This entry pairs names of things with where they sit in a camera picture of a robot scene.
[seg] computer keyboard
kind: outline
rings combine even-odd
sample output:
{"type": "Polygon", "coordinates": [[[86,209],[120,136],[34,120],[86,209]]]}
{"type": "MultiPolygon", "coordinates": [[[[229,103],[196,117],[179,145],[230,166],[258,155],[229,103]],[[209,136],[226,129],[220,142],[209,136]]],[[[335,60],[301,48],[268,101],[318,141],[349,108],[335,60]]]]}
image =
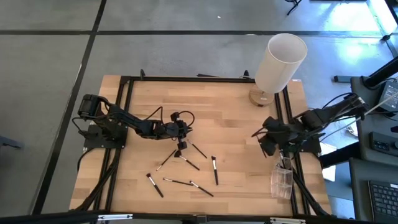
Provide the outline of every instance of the computer keyboard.
{"type": "Polygon", "coordinates": [[[398,223],[398,184],[369,181],[373,221],[398,223]]]}

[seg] wooden tabletop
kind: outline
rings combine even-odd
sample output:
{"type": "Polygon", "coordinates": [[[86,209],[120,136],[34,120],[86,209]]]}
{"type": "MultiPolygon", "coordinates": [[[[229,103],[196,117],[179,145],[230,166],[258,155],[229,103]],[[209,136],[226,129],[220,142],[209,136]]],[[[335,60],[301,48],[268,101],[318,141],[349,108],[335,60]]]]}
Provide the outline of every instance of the wooden tabletop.
{"type": "MultiPolygon", "coordinates": [[[[115,102],[120,76],[104,76],[99,94],[115,102]]],[[[175,111],[189,110],[195,115],[191,140],[208,159],[188,144],[183,156],[200,170],[181,158],[170,158],[159,171],[160,163],[177,145],[170,139],[142,139],[129,130],[126,147],[122,150],[116,179],[112,212],[179,213],[212,215],[281,215],[292,214],[290,200],[271,197],[271,172],[278,153],[265,158],[256,138],[257,131],[268,116],[277,118],[275,104],[260,108],[248,99],[251,83],[209,82],[134,82],[129,112],[146,118],[159,106],[164,107],[163,119],[170,121],[175,111]],[[215,184],[211,156],[216,157],[219,185],[215,184]],[[164,194],[156,192],[147,173],[164,194]],[[196,187],[166,182],[163,177],[189,182],[211,192],[210,197],[196,187]]],[[[124,105],[127,88],[124,88],[124,105]]],[[[288,84],[293,114],[307,109],[302,83],[288,84]]],[[[280,94],[285,111],[283,95],[280,94]]],[[[160,113],[153,119],[160,119],[160,113]]],[[[182,114],[190,123],[192,117],[182,114]]],[[[80,166],[70,208],[79,206],[93,190],[100,175],[104,150],[87,154],[80,166]]],[[[305,183],[317,202],[330,212],[328,196],[320,164],[312,154],[301,153],[305,183]]],[[[108,186],[105,186],[100,208],[104,208],[108,186]]],[[[303,211],[297,191],[299,211],[303,211]]]]}

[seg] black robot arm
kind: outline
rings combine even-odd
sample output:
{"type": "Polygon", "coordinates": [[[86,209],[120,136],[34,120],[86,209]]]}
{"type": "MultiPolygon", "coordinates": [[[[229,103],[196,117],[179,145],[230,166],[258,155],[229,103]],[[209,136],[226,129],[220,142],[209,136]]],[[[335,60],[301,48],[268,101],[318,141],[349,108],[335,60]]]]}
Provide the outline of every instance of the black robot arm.
{"type": "MultiPolygon", "coordinates": [[[[118,105],[110,103],[102,96],[89,94],[83,97],[78,110],[80,118],[92,120],[101,128],[101,135],[105,140],[117,141],[118,138],[122,138],[123,132],[125,132],[124,126],[128,126],[142,138],[154,140],[178,139],[178,149],[185,149],[187,143],[182,141],[182,139],[192,131],[192,128],[179,119],[179,114],[179,112],[173,113],[171,115],[172,122],[169,123],[164,123],[162,119],[139,119],[125,112],[118,105]],[[108,110],[107,114],[103,113],[101,104],[105,105],[108,110]]],[[[80,131],[80,133],[86,138],[89,138],[92,134],[88,131],[80,131]]]]}
{"type": "Polygon", "coordinates": [[[268,117],[262,128],[252,136],[265,133],[259,138],[259,144],[269,156],[275,153],[276,146],[287,152],[297,152],[304,142],[324,135],[322,131],[330,123],[344,116],[362,117],[366,111],[365,102],[357,94],[352,93],[333,106],[307,110],[292,118],[290,124],[268,117]]]}

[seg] white cylinder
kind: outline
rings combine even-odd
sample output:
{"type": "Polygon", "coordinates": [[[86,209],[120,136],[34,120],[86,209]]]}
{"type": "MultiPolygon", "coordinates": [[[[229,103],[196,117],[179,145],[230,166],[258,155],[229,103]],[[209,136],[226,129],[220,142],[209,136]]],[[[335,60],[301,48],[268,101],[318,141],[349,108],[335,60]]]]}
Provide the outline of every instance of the white cylinder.
{"type": "Polygon", "coordinates": [[[307,51],[304,41],[296,35],[273,36],[256,73],[256,85],[266,93],[282,91],[307,56],[307,51]]]}

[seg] concrete floor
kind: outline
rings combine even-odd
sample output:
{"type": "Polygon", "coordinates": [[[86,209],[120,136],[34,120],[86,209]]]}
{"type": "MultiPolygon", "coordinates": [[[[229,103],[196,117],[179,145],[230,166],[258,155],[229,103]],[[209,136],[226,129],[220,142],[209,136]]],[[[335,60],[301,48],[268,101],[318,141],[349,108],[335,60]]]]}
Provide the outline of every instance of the concrete floor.
{"type": "MultiPolygon", "coordinates": [[[[99,4],[97,0],[36,0],[34,4],[4,0],[0,2],[0,29],[90,30],[99,4]]],[[[379,30],[365,2],[304,0],[286,17],[291,7],[291,3],[279,0],[206,0],[200,4],[113,0],[105,7],[99,29],[379,30]]],[[[333,83],[333,76],[369,75],[390,61],[391,52],[380,37],[301,36],[308,56],[294,78],[303,80],[308,105],[320,107],[350,91],[347,84],[333,83]],[[327,91],[319,94],[319,89],[327,91]]],[[[103,75],[138,75],[141,68],[148,75],[238,77],[247,69],[254,76],[269,39],[241,35],[97,36],[76,102],[85,93],[97,93],[103,75]]],[[[0,217],[29,212],[87,40],[85,35],[0,35],[0,135],[25,144],[23,150],[0,150],[0,217]]],[[[332,124],[326,132],[343,125],[332,124]]],[[[337,147],[354,141],[345,131],[325,140],[337,147]]],[[[82,145],[83,138],[70,126],[44,212],[68,210],[82,145]]],[[[340,167],[338,173],[347,173],[344,167],[339,172],[340,167]]],[[[336,178],[327,186],[333,213],[353,217],[352,209],[338,209],[341,205],[352,207],[352,202],[338,195],[347,183],[336,178]]]]}

